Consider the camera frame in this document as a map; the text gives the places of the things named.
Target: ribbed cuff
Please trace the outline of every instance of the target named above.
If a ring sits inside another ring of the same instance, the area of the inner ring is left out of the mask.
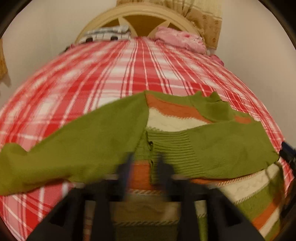
[[[147,130],[150,143],[151,158],[151,182],[157,183],[156,166],[158,153],[165,155],[165,162],[172,164],[177,174],[187,178],[205,176],[204,169],[196,157],[187,131],[163,132]]]

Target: red plaid bed sheet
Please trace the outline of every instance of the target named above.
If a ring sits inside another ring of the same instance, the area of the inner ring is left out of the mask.
[[[36,72],[0,112],[0,147],[16,142],[30,150],[67,122],[146,89],[178,96],[217,91],[232,108],[261,121],[280,149],[279,127],[233,73],[207,56],[145,38],[79,45]],[[293,175],[280,162],[287,190]],[[72,186],[51,183],[30,193],[0,196],[0,216],[17,240],[25,240]]]

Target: pillow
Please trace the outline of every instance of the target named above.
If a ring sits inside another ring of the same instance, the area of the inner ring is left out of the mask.
[[[115,26],[91,30],[79,40],[79,44],[99,40],[127,40],[131,38],[128,26]]]
[[[160,39],[166,44],[190,50],[195,53],[205,54],[207,48],[201,36],[172,28],[158,27],[155,34],[156,39]]]

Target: curtain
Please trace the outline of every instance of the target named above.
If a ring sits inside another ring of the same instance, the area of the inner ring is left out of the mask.
[[[6,73],[7,73],[7,67],[6,67],[4,54],[3,54],[2,39],[0,39],[0,79],[2,79]]]
[[[117,0],[117,6],[133,2],[150,2],[175,10],[192,22],[207,47],[217,48],[222,26],[222,0]]]

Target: sweater sleeve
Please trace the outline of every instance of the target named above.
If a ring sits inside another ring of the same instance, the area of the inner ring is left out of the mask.
[[[26,192],[54,179],[87,183],[113,173],[125,154],[135,151],[147,119],[143,92],[70,122],[28,152],[6,144],[0,153],[0,195]]]

